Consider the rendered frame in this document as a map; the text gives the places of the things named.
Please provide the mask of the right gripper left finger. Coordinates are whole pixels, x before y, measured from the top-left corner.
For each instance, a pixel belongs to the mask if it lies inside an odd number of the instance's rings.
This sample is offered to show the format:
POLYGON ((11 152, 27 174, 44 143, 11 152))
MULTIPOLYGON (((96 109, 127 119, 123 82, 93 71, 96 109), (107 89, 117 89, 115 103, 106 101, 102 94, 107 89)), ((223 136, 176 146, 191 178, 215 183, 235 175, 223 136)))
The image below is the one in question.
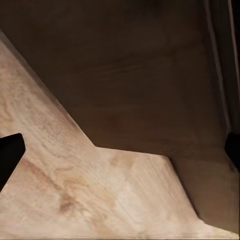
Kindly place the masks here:
POLYGON ((26 152, 21 133, 0 138, 0 192, 26 152))

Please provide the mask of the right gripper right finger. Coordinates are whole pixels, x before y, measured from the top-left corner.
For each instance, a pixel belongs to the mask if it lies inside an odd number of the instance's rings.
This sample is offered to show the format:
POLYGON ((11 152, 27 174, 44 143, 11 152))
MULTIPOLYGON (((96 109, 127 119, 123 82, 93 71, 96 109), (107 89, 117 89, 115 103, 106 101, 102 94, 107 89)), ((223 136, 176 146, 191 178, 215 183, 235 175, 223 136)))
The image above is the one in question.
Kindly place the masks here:
POLYGON ((224 150, 240 172, 240 134, 229 133, 224 150))

